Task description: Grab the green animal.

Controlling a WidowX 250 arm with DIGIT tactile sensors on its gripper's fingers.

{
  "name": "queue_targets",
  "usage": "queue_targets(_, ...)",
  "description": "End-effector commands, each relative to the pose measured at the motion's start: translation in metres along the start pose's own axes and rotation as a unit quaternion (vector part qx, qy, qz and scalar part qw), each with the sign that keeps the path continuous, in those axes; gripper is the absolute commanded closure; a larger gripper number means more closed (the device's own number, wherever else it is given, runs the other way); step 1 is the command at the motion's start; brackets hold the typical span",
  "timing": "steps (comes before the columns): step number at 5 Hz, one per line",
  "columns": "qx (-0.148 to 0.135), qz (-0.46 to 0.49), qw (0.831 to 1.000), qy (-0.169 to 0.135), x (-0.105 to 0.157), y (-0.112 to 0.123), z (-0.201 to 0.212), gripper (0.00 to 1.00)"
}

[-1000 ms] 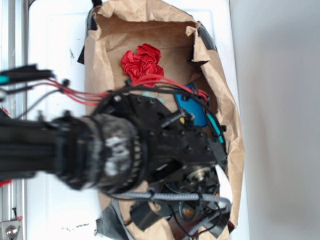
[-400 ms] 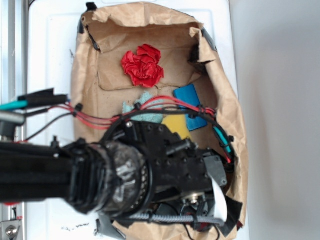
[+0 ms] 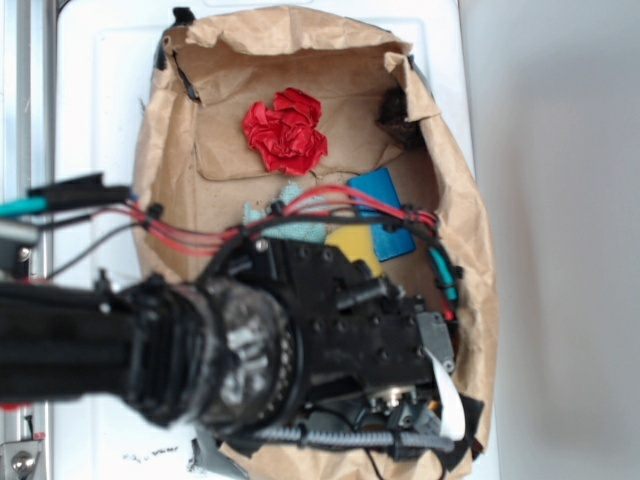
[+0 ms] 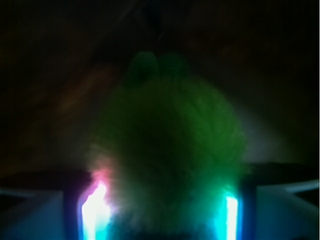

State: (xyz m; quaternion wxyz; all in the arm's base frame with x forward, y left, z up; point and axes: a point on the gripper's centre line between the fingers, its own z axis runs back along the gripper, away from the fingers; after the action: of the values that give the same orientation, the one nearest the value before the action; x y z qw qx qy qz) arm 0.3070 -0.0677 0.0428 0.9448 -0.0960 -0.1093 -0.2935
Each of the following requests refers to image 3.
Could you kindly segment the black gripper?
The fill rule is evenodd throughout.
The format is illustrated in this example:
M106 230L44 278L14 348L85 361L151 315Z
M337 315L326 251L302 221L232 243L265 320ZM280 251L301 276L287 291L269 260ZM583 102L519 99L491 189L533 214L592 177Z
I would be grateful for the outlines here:
M242 239L199 277L199 419L219 435L434 435L441 314L337 247Z

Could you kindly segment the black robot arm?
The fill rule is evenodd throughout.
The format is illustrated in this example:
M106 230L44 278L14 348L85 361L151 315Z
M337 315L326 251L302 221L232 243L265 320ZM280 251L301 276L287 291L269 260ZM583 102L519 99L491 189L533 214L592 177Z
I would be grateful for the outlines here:
M120 397L152 423L194 421L223 438L283 442L306 408L392 395L464 414L442 317L336 247L244 241L191 283L153 275L129 289L1 286L5 403Z

